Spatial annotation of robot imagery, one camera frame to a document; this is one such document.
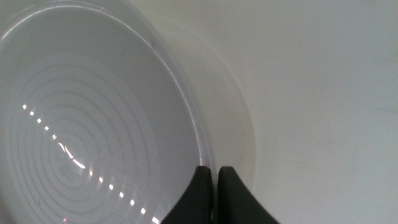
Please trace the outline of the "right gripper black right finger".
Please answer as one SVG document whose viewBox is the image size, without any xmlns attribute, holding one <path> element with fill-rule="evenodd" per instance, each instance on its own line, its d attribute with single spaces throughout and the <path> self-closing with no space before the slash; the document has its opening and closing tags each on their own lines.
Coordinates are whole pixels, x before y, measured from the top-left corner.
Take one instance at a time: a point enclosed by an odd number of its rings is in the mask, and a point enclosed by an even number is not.
<svg viewBox="0 0 398 224">
<path fill-rule="evenodd" d="M 218 174 L 218 223 L 279 224 L 231 166 L 223 166 Z"/>
</svg>

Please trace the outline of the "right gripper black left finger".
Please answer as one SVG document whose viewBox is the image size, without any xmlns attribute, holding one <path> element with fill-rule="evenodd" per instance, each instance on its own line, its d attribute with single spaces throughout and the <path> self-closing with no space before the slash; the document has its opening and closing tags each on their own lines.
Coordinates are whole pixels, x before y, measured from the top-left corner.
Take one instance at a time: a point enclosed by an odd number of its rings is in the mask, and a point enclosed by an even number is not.
<svg viewBox="0 0 398 224">
<path fill-rule="evenodd" d="M 212 209 L 211 170 L 197 166 L 188 187 L 161 224 L 210 224 Z"/>
</svg>

